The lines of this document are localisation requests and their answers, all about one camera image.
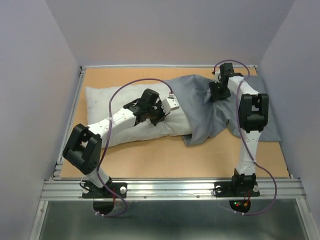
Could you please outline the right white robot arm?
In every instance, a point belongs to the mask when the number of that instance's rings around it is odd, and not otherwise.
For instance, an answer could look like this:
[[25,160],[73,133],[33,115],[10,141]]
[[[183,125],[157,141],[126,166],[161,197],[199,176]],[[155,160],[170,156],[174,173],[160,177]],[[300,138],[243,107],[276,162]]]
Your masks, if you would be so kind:
[[231,62],[223,61],[215,80],[209,84],[213,102],[224,101],[235,94],[236,123],[241,138],[239,160],[230,181],[217,181],[213,194],[218,197],[258,197],[256,153],[259,138],[268,123],[269,96],[254,90]]

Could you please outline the white pillow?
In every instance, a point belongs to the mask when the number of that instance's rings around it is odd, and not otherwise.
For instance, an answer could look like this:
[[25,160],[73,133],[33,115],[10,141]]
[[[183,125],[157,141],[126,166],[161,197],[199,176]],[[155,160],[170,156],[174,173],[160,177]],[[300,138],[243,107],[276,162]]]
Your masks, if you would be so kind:
[[192,127],[177,96],[165,83],[85,89],[87,126],[102,148],[165,136],[183,136]]

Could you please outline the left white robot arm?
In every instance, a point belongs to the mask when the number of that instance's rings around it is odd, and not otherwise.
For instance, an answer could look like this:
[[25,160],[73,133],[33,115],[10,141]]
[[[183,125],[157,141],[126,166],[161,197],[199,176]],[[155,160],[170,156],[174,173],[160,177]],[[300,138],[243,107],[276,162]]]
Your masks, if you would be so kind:
[[73,128],[62,156],[89,179],[100,197],[111,193],[111,178],[100,170],[103,141],[109,143],[111,137],[146,120],[154,126],[162,122],[178,105],[172,94],[163,100],[159,96],[148,88],[140,98],[125,104],[109,117],[86,126],[79,123]]

